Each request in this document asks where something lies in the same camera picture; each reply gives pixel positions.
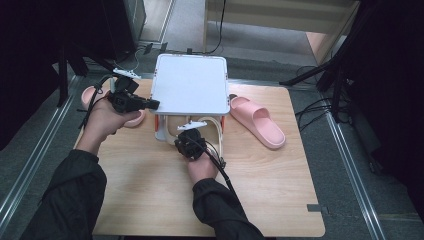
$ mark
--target power cord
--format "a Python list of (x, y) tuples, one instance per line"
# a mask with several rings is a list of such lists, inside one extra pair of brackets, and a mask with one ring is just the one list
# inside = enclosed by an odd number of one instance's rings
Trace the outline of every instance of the power cord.
[[(301, 71), (301, 70), (303, 70), (304, 68), (316, 68), (316, 66), (302, 66), (302, 67), (298, 68), (298, 69), (296, 70), (296, 77), (299, 77), (299, 75), (300, 75), (300, 74), (299, 74), (299, 73), (300, 73), (300, 71)], [(306, 80), (307, 80), (307, 79), (303, 80), (303, 82), (304, 82), (305, 84), (314, 85), (314, 84), (317, 84), (317, 83), (318, 83), (318, 78), (317, 78), (317, 75), (316, 75), (316, 74), (314, 75), (315, 83), (307, 82)]]
[(87, 109), (87, 112), (86, 112), (86, 114), (85, 114), (85, 117), (83, 118), (83, 120), (82, 120), (82, 123), (80, 124), (80, 126), (79, 126), (79, 129), (81, 129), (82, 127), (84, 127), (85, 128), (85, 126), (87, 125), (87, 122), (88, 122), (88, 118), (90, 117), (90, 114), (91, 114), (91, 111), (93, 110), (93, 107), (94, 107), (94, 105), (100, 100), (97, 100), (96, 102), (94, 102), (94, 100), (96, 99), (96, 96), (97, 96), (97, 94), (102, 94), (103, 93), (103, 90), (102, 90), (102, 87), (103, 87), (103, 84), (106, 82), (106, 80), (108, 80), (109, 78), (113, 78), (113, 75), (110, 75), (110, 74), (108, 74), (108, 75), (104, 75), (103, 77), (102, 77), (102, 79), (98, 82), (98, 83), (96, 83), (93, 87), (94, 87), (94, 92), (93, 92), (93, 95), (91, 96), (91, 99), (90, 99), (90, 103), (89, 103), (89, 105), (88, 105), (88, 109)]
[(222, 6), (222, 12), (221, 12), (221, 23), (220, 23), (220, 25), (219, 25), (219, 41), (218, 41), (218, 44), (216, 45), (216, 47), (212, 50), (212, 51), (209, 51), (209, 52), (205, 52), (205, 53), (202, 53), (202, 52), (195, 52), (196, 54), (212, 54), (212, 53), (214, 53), (217, 49), (218, 49), (218, 47), (221, 45), (221, 41), (222, 41), (222, 22), (224, 21), (224, 13), (225, 13), (225, 5), (227, 4), (227, 1), (226, 0), (224, 0), (224, 5)]
[(137, 68), (138, 68), (138, 66), (140, 65), (140, 61), (138, 60), (138, 57), (137, 57), (137, 54), (138, 54), (138, 52), (140, 52), (141, 50), (144, 50), (145, 49), (145, 47), (143, 47), (143, 48), (138, 48), (137, 49), (137, 51), (134, 53), (134, 58), (135, 58), (135, 61), (136, 61), (136, 66), (134, 67), (134, 68), (132, 68), (132, 69), (125, 69), (124, 67), (121, 67), (115, 60), (113, 61), (113, 63), (115, 64), (115, 66), (117, 66), (117, 67), (119, 67), (119, 68), (121, 68), (121, 69), (123, 69), (123, 70), (125, 70), (125, 71), (134, 71), (134, 70), (136, 70)]
[[(295, 116), (297, 117), (297, 124), (299, 127), (299, 131), (302, 132), (303, 130), (305, 130), (306, 127), (308, 127), (309, 125), (311, 125), (312, 123), (318, 121), (319, 119), (321, 119), (322, 117), (324, 117), (327, 113), (330, 113), (331, 111), (331, 104), (327, 104), (327, 105), (323, 105), (323, 106), (315, 106), (315, 104), (320, 103), (320, 102), (324, 102), (327, 100), (332, 100), (332, 98), (323, 98), (320, 99), (318, 101), (315, 101), (311, 104), (309, 104), (307, 107), (305, 107), (302, 111), (295, 113)], [(342, 102), (346, 102), (347, 104), (349, 104), (349, 101), (342, 99)], [(310, 112), (316, 112), (316, 111), (324, 111), (323, 113), (321, 113), (320, 115), (318, 115), (317, 117), (313, 118), (312, 120), (310, 120), (308, 123), (305, 123), (303, 125), (301, 125), (301, 121), (302, 121), (302, 117), (304, 114), (306, 113), (310, 113)], [(349, 109), (348, 106), (342, 106), (339, 108), (339, 112), (338, 113), (349, 113)], [(348, 120), (346, 121), (341, 121), (341, 123), (351, 123), (350, 121), (350, 117), (348, 116)]]
[[(208, 148), (206, 146), (206, 143), (208, 143), (210, 146), (212, 146), (213, 150)], [(224, 180), (228, 186), (228, 189), (234, 194), (234, 196), (238, 199), (236, 191), (234, 190), (233, 185), (231, 184), (231, 180), (228, 177), (228, 175), (225, 173), (225, 161), (224, 159), (219, 156), (219, 153), (216, 151), (216, 149), (213, 147), (213, 145), (207, 141), (204, 140), (204, 138), (201, 138), (199, 130), (193, 128), (189, 130), (183, 131), (181, 134), (178, 135), (178, 139), (175, 140), (175, 146), (177, 147), (178, 151), (185, 157), (192, 158), (194, 160), (197, 160), (202, 153), (206, 153), (212, 163), (217, 167), (218, 171), (221, 173), (221, 175), (224, 177)]]

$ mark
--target black jacket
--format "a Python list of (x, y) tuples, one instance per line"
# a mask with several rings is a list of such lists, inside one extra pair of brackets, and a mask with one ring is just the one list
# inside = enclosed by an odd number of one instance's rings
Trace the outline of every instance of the black jacket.
[[(69, 153), (21, 239), (92, 239), (107, 182), (98, 161), (88, 152)], [(217, 239), (264, 239), (237, 197), (214, 179), (199, 181), (193, 192), (196, 216), (215, 229)]]

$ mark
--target pink slipper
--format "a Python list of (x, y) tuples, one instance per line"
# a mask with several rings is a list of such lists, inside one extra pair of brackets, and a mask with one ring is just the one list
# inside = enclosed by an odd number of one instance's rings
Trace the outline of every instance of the pink slipper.
[(140, 124), (141, 121), (143, 121), (144, 117), (146, 116), (146, 111), (145, 110), (142, 110), (142, 109), (140, 109), (138, 111), (141, 113), (140, 117), (125, 122), (124, 123), (124, 127), (126, 127), (126, 128), (133, 128), (133, 127), (138, 126), (138, 124)]
[[(86, 88), (81, 94), (81, 104), (85, 110), (88, 109), (88, 105), (90, 104), (91, 97), (93, 96), (94, 91), (96, 91), (96, 89), (93, 86), (90, 86)], [(102, 93), (97, 93), (94, 102), (104, 97), (107, 91), (109, 91), (109, 89), (102, 88)]]
[(283, 146), (286, 137), (272, 121), (269, 111), (244, 97), (235, 97), (230, 102), (230, 114), (268, 148)]

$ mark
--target gray floor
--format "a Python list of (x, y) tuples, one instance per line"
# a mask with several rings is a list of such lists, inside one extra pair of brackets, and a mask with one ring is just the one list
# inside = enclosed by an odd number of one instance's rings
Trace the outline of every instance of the gray floor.
[[(194, 51), (201, 50), (202, 9), (202, 1), (175, 1), (162, 39), (163, 42), (168, 42), (169, 50), (185, 51), (187, 48), (193, 48)], [(215, 24), (209, 23), (208, 49), (213, 49), (214, 42), (217, 41)], [(139, 65), (135, 72), (151, 73), (157, 54), (157, 51), (148, 55), (139, 54)], [(278, 86), (278, 81), (289, 80), (309, 69), (301, 67), (316, 65), (305, 33), (235, 24), (224, 25), (223, 41), (215, 54), (227, 58), (229, 77), (237, 79), (231, 81), (247, 84)], [(128, 69), (137, 66), (134, 59), (119, 64)], [(82, 114), (76, 111), (80, 108), (79, 95), (85, 87), (97, 82), (104, 73), (96, 65), (89, 65), (89, 67), (90, 74), (87, 78), (76, 80), (71, 89), (71, 94), (74, 95), (70, 101), (69, 111), (47, 151), (40, 156), (38, 170), (27, 191), (21, 196), (22, 200), (8, 222), (7, 228), (4, 232), (0, 231), (1, 239), (18, 239), (35, 211), (52, 171), (73, 147), (79, 133), (78, 125), (82, 119)], [(309, 84), (299, 84), (289, 90), (295, 112), (303, 110), (307, 105), (321, 98), (321, 94)], [(2, 165), (0, 199), (5, 199), (24, 168), (26, 160), (36, 148), (38, 140), (43, 136), (44, 129), (49, 125), (51, 116), (57, 110), (55, 108), (57, 100), (56, 92), (23, 126), (6, 149), (0, 152)], [(306, 123), (320, 113), (308, 114), (302, 122)], [(370, 199), (371, 207), (376, 212), (378, 223), (381, 224), (383, 236), (373, 237), (375, 235), (371, 233), (372, 228), (369, 228), (361, 208), (361, 199), (358, 198), (358, 193), (347, 171), (349, 168), (340, 152), (341, 147), (334, 138), (328, 119), (321, 118), (301, 132), (318, 201), (326, 210), (322, 213), (326, 233), (318, 239), (424, 239), (423, 223), (411, 205), (405, 187), (391, 176), (371, 173), (367, 154), (358, 140), (354, 127), (348, 124), (341, 124), (338, 127), (341, 129), (354, 166)], [(116, 240), (118, 237), (95, 236), (95, 239)]]
[(144, 0), (146, 21), (140, 40), (153, 43), (163, 41), (173, 3), (173, 0)]

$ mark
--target cable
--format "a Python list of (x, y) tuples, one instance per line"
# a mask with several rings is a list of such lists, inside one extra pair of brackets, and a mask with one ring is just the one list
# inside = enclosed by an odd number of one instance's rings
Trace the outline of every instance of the cable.
[(213, 151), (214, 151), (214, 153), (216, 154), (216, 156), (218, 157), (218, 159), (219, 159), (219, 165), (221, 166), (221, 168), (222, 169), (224, 169), (225, 168), (225, 165), (226, 165), (226, 162), (224, 161), (224, 158), (222, 158), (221, 156), (219, 156), (219, 154), (218, 154), (218, 151), (216, 150), (216, 148), (212, 145), (212, 143), (210, 143), (210, 142), (208, 142), (208, 141), (206, 141), (205, 140), (205, 143), (207, 143), (207, 144), (209, 144), (209, 146), (210, 147), (212, 147), (212, 149), (213, 149)]
[(81, 124), (80, 124), (80, 126), (79, 126), (79, 129), (81, 129), (83, 126), (84, 126), (84, 128), (85, 128), (85, 126), (87, 125), (88, 118), (90, 117), (90, 114), (91, 114), (91, 110), (93, 110), (93, 107), (94, 107), (94, 105), (95, 105), (94, 100), (96, 99), (97, 93), (99, 93), (99, 94), (101, 94), (101, 93), (102, 93), (102, 86), (103, 86), (103, 84), (106, 82), (106, 80), (108, 80), (109, 78), (113, 78), (113, 76), (112, 76), (112, 75), (110, 75), (110, 74), (104, 75), (104, 76), (102, 77), (102, 79), (100, 80), (100, 82), (98, 82), (98, 83), (96, 83), (96, 84), (94, 85), (94, 89), (95, 89), (95, 91), (93, 92), (93, 96), (91, 96), (90, 104), (88, 105), (88, 109), (87, 109), (87, 113), (85, 114), (85, 117), (83, 118), (83, 120), (82, 120), (82, 122), (81, 122)]
[(216, 47), (212, 51), (205, 52), (205, 53), (203, 53), (203, 52), (193, 52), (193, 54), (208, 54), (209, 55), (209, 54), (214, 53), (218, 49), (218, 47), (221, 45), (221, 41), (222, 41), (222, 23), (224, 21), (224, 13), (225, 13), (225, 6), (226, 6), (226, 4), (227, 4), (227, 1), (224, 0), (224, 5), (222, 6), (222, 13), (221, 13), (221, 23), (220, 23), (220, 26), (219, 26), (219, 41), (218, 41), (218, 44), (216, 45)]
[[(300, 131), (303, 131), (306, 127), (308, 127), (309, 125), (311, 125), (312, 123), (314, 123), (314, 122), (316, 122), (316, 121), (318, 121), (320, 118), (322, 118), (325, 114), (327, 114), (327, 113), (330, 113), (331, 111), (331, 107), (332, 107), (332, 105), (331, 104), (328, 104), (328, 105), (323, 105), (323, 106), (316, 106), (316, 107), (313, 107), (315, 104), (317, 104), (317, 103), (319, 103), (319, 102), (322, 102), (322, 101), (327, 101), (327, 100), (331, 100), (332, 98), (323, 98), (323, 99), (320, 99), (320, 100), (317, 100), (317, 101), (315, 101), (315, 102), (313, 102), (313, 103), (311, 103), (311, 104), (309, 104), (307, 107), (305, 107), (302, 111), (300, 111), (300, 112), (297, 112), (297, 113), (295, 113), (295, 116), (297, 116), (298, 118), (297, 118), (297, 124), (298, 124), (298, 127), (299, 127), (299, 130)], [(350, 101), (347, 101), (347, 100), (344, 100), (344, 99), (341, 99), (341, 101), (344, 101), (344, 102), (346, 102), (346, 103), (350, 103)], [(302, 117), (303, 117), (303, 115), (305, 114), (305, 113), (309, 113), (309, 112), (314, 112), (314, 111), (324, 111), (322, 114), (320, 114), (319, 116), (317, 116), (317, 117), (315, 117), (315, 118), (313, 118), (311, 121), (309, 121), (308, 123), (306, 123), (306, 124), (304, 124), (304, 125), (301, 125), (301, 121), (302, 121)], [(342, 113), (349, 113), (349, 111), (348, 111), (348, 106), (342, 106), (342, 107), (340, 107), (339, 108), (339, 111), (338, 111), (338, 113), (340, 113), (340, 112), (342, 112)], [(350, 123), (350, 121), (349, 120), (347, 120), (347, 121), (341, 121), (340, 120), (340, 122), (341, 123)]]
[[(300, 75), (300, 74), (299, 74), (300, 70), (302, 70), (302, 69), (304, 69), (304, 68), (307, 68), (307, 67), (310, 67), (310, 68), (316, 68), (316, 66), (302, 66), (302, 67), (300, 67), (300, 68), (298, 68), (298, 69), (296, 70), (296, 77), (299, 77), (299, 75)], [(306, 84), (310, 84), (310, 85), (317, 84), (318, 79), (317, 79), (317, 75), (316, 75), (316, 74), (314, 75), (314, 79), (315, 79), (315, 83), (307, 82), (307, 81), (306, 81), (307, 79), (303, 80), (303, 82), (304, 82), (304, 83), (306, 83)]]
[(134, 53), (134, 58), (135, 58), (135, 61), (136, 61), (136, 65), (135, 65), (135, 67), (133, 68), (133, 69), (125, 69), (125, 68), (123, 68), (123, 67), (121, 67), (115, 60), (113, 61), (113, 63), (117, 66), (117, 67), (119, 67), (119, 68), (121, 68), (121, 69), (123, 69), (123, 70), (125, 70), (125, 71), (134, 71), (134, 70), (136, 70), (137, 68), (138, 68), (138, 66), (140, 65), (140, 62), (138, 61), (138, 57), (137, 57), (137, 53), (138, 52), (140, 52), (141, 50), (144, 50), (145, 48), (138, 48), (138, 50)]
[[(215, 0), (214, 3), (215, 3), (215, 7), (214, 7), (214, 9), (215, 9), (215, 19), (218, 19), (218, 1)], [(216, 32), (219, 33), (219, 26), (218, 26), (217, 20), (215, 20), (215, 29), (216, 29)]]
[[(209, 158), (211, 159), (211, 161), (212, 161), (212, 163), (217, 167), (217, 169), (218, 169), (218, 171), (221, 173), (221, 175), (224, 177), (224, 180), (225, 180), (225, 182), (226, 182), (226, 184), (227, 184), (227, 186), (228, 186), (228, 189), (234, 194), (234, 196), (238, 199), (238, 197), (237, 197), (237, 194), (236, 194), (236, 191), (234, 190), (234, 187), (233, 187), (233, 185), (231, 184), (231, 180), (230, 180), (230, 178), (228, 177), (228, 175), (225, 173), (225, 171), (224, 171), (224, 168), (223, 168), (223, 166), (221, 166), (221, 164), (220, 164), (220, 162), (221, 161), (218, 161), (218, 160), (216, 160), (215, 159), (215, 157), (214, 156), (212, 156), (212, 154), (209, 152), (210, 150), (206, 147), (206, 148), (204, 148), (202, 145), (200, 145), (197, 141), (195, 141), (195, 140), (193, 140), (193, 139), (191, 139), (190, 137), (188, 137), (188, 136), (185, 136), (185, 135), (181, 135), (181, 137), (184, 137), (184, 138), (186, 138), (186, 139), (188, 139), (190, 142), (192, 142), (192, 143), (194, 143), (194, 144), (196, 144), (198, 147), (200, 147), (202, 150), (203, 150), (203, 152), (204, 153), (206, 153), (206, 155), (208, 155), (209, 156)], [(214, 151), (215, 151), (215, 153), (216, 153), (216, 155), (217, 155), (217, 157), (218, 158), (220, 158), (220, 159), (222, 159), (220, 156), (219, 156), (219, 153), (216, 151), (216, 149), (213, 147), (213, 149), (214, 149)]]

